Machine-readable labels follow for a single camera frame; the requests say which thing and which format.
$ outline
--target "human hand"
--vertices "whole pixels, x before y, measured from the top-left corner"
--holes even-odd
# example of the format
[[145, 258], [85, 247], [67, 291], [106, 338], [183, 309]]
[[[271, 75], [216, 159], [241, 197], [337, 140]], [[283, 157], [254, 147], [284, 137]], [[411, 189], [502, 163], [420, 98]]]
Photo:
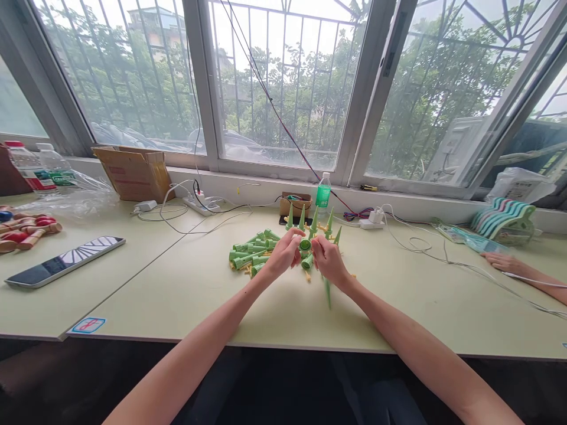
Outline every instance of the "human hand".
[[483, 253], [481, 255], [486, 258], [495, 269], [516, 274], [527, 279], [539, 280], [539, 275], [541, 274], [539, 271], [514, 257], [498, 253]]
[[311, 239], [311, 247], [313, 249], [313, 263], [317, 270], [341, 291], [345, 292], [349, 289], [353, 278], [344, 266], [338, 245], [319, 235]]
[[273, 249], [270, 259], [261, 271], [267, 270], [276, 279], [288, 267], [292, 269], [301, 263], [301, 253], [299, 252], [299, 243], [305, 236], [300, 229], [292, 227], [283, 237], [278, 241], [276, 247]]

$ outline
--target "plastic bag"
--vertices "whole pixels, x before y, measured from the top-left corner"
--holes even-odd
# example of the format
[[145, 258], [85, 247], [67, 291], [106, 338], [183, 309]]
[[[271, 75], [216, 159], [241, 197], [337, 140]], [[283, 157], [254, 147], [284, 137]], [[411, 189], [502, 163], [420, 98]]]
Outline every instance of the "plastic bag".
[[35, 202], [20, 205], [15, 210], [80, 221], [85, 218], [100, 217], [116, 207], [120, 198], [108, 181], [103, 178], [94, 179], [79, 171], [73, 173], [75, 178], [69, 178], [69, 181], [82, 190], [76, 190], [68, 195], [49, 195]]
[[547, 177], [518, 167], [505, 168], [498, 173], [494, 187], [484, 199], [507, 198], [532, 204], [553, 193], [556, 186]]

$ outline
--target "desk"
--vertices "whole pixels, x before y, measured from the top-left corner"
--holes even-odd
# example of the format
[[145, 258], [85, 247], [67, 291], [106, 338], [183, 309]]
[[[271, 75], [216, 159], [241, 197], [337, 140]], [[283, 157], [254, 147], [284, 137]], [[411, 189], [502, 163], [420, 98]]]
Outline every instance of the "desk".
[[[201, 230], [226, 217], [211, 217]], [[277, 224], [275, 210], [256, 208], [208, 235], [187, 235], [135, 276], [89, 316], [105, 318], [95, 338], [170, 341], [183, 338], [242, 288], [249, 277], [227, 261], [232, 244]], [[429, 240], [444, 256], [442, 239], [392, 223], [403, 243]], [[492, 269], [466, 246], [447, 242], [451, 260], [484, 268], [521, 295], [547, 308], [567, 307], [543, 292]], [[386, 230], [343, 227], [341, 251], [351, 273], [388, 303], [408, 314], [461, 355], [567, 359], [567, 322], [534, 310], [478, 274], [405, 251]], [[544, 237], [519, 252], [549, 274], [567, 276], [567, 238]], [[313, 270], [307, 283], [300, 269], [288, 270], [256, 301], [232, 345], [391, 353], [362, 311], [337, 288], [327, 307], [323, 283]]]
[[[34, 199], [33, 195], [5, 197], [0, 198], [0, 205], [21, 205]], [[45, 236], [30, 251], [0, 255], [0, 337], [60, 339], [79, 319], [183, 237], [166, 223], [148, 223], [130, 215], [135, 204], [120, 202], [102, 217], [81, 223], [59, 220], [62, 233]], [[189, 231], [190, 224], [197, 224], [200, 217], [190, 210], [175, 223]], [[13, 289], [4, 283], [13, 274], [100, 236], [123, 237], [126, 244], [36, 290]]]

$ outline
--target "water bottle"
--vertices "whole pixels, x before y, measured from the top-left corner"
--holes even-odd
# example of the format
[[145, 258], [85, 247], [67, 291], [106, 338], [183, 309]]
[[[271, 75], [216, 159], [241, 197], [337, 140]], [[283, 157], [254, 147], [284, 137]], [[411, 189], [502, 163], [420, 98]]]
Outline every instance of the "water bottle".
[[326, 225], [330, 214], [330, 208], [328, 208], [329, 197], [331, 196], [330, 176], [331, 175], [328, 172], [324, 172], [323, 178], [319, 182], [319, 186], [317, 186], [317, 199], [315, 200], [315, 205], [319, 207], [318, 219], [322, 225]]
[[36, 154], [17, 140], [7, 140], [5, 144], [10, 149], [12, 164], [37, 195], [44, 197], [58, 192]]
[[69, 178], [75, 178], [69, 161], [59, 155], [50, 143], [36, 143], [35, 145], [40, 150], [38, 156], [41, 164], [61, 194], [67, 195], [80, 190], [78, 186], [69, 181]]

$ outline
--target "blue sticker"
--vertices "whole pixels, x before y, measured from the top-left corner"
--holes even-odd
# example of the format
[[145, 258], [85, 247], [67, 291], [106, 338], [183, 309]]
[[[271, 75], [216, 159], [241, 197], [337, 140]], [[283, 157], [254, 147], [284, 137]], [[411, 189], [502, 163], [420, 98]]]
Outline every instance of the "blue sticker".
[[106, 319], [101, 319], [101, 318], [84, 318], [73, 327], [71, 333], [92, 334], [99, 327], [104, 325], [105, 322]]

